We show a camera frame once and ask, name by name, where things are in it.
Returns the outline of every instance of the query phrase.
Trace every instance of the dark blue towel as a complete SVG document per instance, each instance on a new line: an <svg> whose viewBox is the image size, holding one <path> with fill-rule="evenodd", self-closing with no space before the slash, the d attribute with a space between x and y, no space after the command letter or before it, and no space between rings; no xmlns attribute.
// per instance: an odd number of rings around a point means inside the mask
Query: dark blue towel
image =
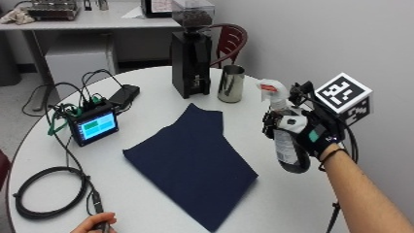
<svg viewBox="0 0 414 233"><path fill-rule="evenodd" d="M215 231L257 173L222 136L222 112L190 104L126 159L191 218Z"/></svg>

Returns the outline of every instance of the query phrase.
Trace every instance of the white spray bottle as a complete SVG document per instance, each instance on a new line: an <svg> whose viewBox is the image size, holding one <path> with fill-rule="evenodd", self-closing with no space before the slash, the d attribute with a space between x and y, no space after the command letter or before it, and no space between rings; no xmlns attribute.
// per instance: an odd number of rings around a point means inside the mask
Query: white spray bottle
<svg viewBox="0 0 414 233"><path fill-rule="evenodd" d="M297 116L287 106L289 90L274 80L259 80L261 101L269 99L270 111L278 116ZM301 148L291 135L279 129L273 130L275 153L283 169L291 173L303 173L310 166L307 152Z"/></svg>

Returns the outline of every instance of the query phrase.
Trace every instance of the chair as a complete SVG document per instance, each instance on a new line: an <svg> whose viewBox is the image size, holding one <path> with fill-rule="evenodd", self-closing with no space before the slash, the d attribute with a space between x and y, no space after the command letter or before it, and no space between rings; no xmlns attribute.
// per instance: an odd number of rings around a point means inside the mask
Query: chair
<svg viewBox="0 0 414 233"><path fill-rule="evenodd" d="M9 158L0 150L0 191L5 178L8 177L9 169L10 169Z"/></svg>
<svg viewBox="0 0 414 233"><path fill-rule="evenodd" d="M217 60L209 64L210 67L217 64L221 69L223 60L231 59L231 64L234 64L238 52L247 41L247 31L241 26L229 23L214 24L209 28L221 28L215 49Z"/></svg>

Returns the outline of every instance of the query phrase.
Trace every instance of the coffee grinder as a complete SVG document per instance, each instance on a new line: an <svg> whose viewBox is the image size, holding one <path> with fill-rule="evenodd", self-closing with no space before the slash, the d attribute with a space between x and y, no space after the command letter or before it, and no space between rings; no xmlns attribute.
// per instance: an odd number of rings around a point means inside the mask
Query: coffee grinder
<svg viewBox="0 0 414 233"><path fill-rule="evenodd" d="M183 31L171 33L171 83L183 99L209 94L210 36L214 6L206 0L171 0L171 18Z"/></svg>

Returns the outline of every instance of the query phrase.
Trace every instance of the human arm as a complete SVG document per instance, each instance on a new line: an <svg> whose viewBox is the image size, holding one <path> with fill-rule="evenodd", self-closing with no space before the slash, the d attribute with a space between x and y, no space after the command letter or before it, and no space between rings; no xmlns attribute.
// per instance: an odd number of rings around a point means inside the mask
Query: human arm
<svg viewBox="0 0 414 233"><path fill-rule="evenodd" d="M330 145L319 160L335 149ZM412 233L414 228L390 199L375 187L347 154L338 151L323 164L351 233Z"/></svg>
<svg viewBox="0 0 414 233"><path fill-rule="evenodd" d="M93 216L89 216L80 224L78 226L70 231L70 233L101 233L101 230L93 230L93 226L106 221L109 224L116 223L114 213L100 213Z"/></svg>

